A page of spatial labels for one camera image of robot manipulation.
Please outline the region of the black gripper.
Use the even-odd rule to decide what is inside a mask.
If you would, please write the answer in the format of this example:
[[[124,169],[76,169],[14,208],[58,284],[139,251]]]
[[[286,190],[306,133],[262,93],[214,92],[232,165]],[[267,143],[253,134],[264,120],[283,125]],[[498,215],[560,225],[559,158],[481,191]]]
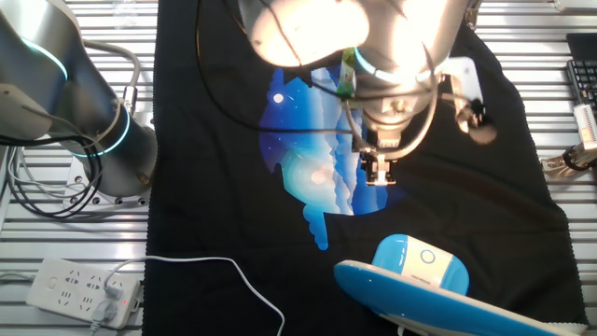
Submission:
[[[357,136],[357,151],[361,161],[365,162],[366,183],[368,186],[378,185],[377,160],[383,156],[382,183],[394,185],[392,161],[396,161],[401,150],[401,133],[363,133]]]

